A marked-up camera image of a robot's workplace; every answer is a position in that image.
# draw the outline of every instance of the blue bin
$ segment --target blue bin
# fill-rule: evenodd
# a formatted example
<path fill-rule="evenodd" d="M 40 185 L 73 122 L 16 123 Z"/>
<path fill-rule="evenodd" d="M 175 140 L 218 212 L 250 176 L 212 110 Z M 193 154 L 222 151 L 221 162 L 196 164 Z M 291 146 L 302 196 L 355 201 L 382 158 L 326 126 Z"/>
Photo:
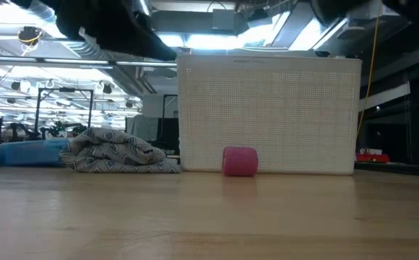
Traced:
<path fill-rule="evenodd" d="M 60 150 L 67 139 L 12 142 L 0 145 L 0 166 L 62 166 Z"/>

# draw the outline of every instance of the patterned blanket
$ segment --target patterned blanket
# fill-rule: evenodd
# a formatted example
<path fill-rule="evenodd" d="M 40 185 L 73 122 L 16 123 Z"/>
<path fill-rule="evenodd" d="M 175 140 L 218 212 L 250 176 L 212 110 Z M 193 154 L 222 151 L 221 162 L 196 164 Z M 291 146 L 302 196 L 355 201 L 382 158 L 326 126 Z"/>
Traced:
<path fill-rule="evenodd" d="M 111 129 L 90 128 L 60 151 L 71 169 L 83 173 L 178 173 L 161 149 Z"/>

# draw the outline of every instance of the red object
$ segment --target red object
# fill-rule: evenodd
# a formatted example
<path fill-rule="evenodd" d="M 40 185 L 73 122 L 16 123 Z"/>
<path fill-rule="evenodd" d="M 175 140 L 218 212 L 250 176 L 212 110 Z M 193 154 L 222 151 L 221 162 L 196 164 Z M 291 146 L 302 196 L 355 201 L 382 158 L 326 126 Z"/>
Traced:
<path fill-rule="evenodd" d="M 258 154 L 248 147 L 226 147 L 223 154 L 225 176 L 254 176 L 258 171 Z"/>
<path fill-rule="evenodd" d="M 355 159 L 363 163 L 389 163 L 388 155 L 355 154 Z"/>

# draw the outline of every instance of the wooden table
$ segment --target wooden table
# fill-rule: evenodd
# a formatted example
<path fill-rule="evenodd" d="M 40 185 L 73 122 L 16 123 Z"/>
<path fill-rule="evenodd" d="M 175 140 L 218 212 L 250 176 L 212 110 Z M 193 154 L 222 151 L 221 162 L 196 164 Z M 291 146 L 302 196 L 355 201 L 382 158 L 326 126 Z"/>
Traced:
<path fill-rule="evenodd" d="M 0 259 L 419 260 L 419 177 L 0 168 Z"/>

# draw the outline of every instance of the ceiling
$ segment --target ceiling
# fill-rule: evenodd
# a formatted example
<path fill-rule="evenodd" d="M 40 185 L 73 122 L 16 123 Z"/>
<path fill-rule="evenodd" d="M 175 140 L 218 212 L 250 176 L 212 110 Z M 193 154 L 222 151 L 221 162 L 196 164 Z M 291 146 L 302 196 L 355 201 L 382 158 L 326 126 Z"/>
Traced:
<path fill-rule="evenodd" d="M 152 26 L 164 43 L 179 51 L 179 47 L 193 48 L 195 53 L 205 55 L 296 55 L 291 51 L 302 52 L 302 56 L 315 56 L 313 51 L 328 51 L 332 56 L 357 56 L 364 60 L 372 46 L 376 15 L 370 7 L 363 7 L 324 27 L 314 18 L 307 1 L 298 0 L 240 0 L 240 1 L 203 1 L 203 0 L 137 0 L 133 8 L 151 15 Z M 267 23 L 250 27 L 248 21 L 256 9 L 264 9 L 268 15 Z M 218 19 L 229 18 L 229 25 L 218 24 Z M 109 60 L 109 61 L 151 61 L 140 57 L 100 50 L 95 44 L 67 40 L 54 24 L 55 16 L 51 9 L 23 10 L 13 4 L 0 5 L 0 56 L 22 56 L 37 58 Z M 24 26 L 42 29 L 37 48 L 28 49 L 17 39 Z M 394 12 L 384 12 L 379 24 L 379 43 L 392 39 L 410 23 Z M 124 128 L 124 116 L 140 113 L 142 104 L 134 103 L 126 108 L 126 100 L 140 100 L 144 95 L 177 94 L 176 68 L 153 66 L 72 66 L 60 63 L 55 67 L 43 66 L 39 62 L 26 66 L 12 67 L 0 63 L 0 112 L 5 121 L 23 120 L 34 123 L 35 96 L 38 88 L 76 87 L 94 90 L 93 108 L 96 119 L 94 125 L 103 122 L 118 129 Z M 22 82 L 25 88 L 15 91 L 13 82 Z M 112 86 L 111 94 L 103 93 L 103 85 Z M 6 97 L 16 98 L 9 104 Z M 71 99 L 69 105 L 61 104 L 63 99 Z M 65 121 L 83 121 L 89 102 L 80 92 L 52 92 L 41 107 L 44 115 L 62 118 Z M 13 108 L 28 108 L 26 117 L 12 111 Z"/>

